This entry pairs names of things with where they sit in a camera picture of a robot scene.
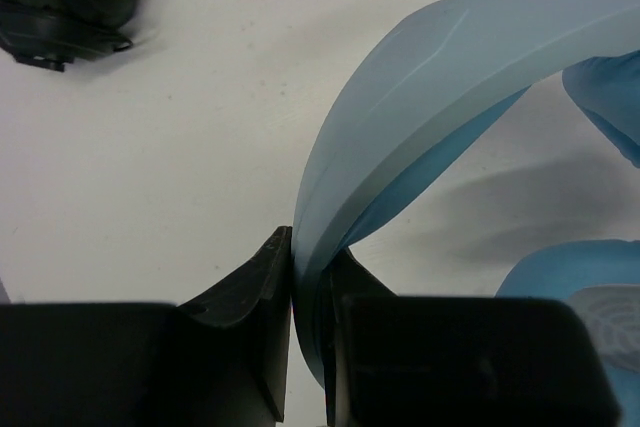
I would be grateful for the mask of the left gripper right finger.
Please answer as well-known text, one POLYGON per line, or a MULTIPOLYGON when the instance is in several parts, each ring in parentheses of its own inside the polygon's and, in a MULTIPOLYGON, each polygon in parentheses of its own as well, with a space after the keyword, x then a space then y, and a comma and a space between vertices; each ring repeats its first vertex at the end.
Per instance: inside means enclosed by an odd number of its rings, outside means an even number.
POLYGON ((615 426, 621 408, 564 303, 400 296, 341 252, 319 343, 331 426, 615 426))

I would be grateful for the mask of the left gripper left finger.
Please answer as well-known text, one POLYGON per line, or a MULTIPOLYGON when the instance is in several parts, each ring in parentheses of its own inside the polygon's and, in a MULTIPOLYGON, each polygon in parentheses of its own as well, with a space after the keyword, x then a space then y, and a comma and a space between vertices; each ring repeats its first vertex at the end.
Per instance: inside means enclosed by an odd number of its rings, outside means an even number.
POLYGON ((273 426, 284 418, 291 231, 193 299, 6 304, 5 426, 273 426))

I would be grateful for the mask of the large light blue headphones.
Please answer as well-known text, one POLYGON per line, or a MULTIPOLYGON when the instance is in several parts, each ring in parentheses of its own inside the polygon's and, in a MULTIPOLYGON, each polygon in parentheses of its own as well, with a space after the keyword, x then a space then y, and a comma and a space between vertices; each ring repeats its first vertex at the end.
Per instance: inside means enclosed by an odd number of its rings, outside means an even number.
POLYGON ((637 162, 639 0, 441 0, 402 20, 358 67, 318 134, 295 209, 296 327, 317 380, 322 271, 554 74, 637 162))

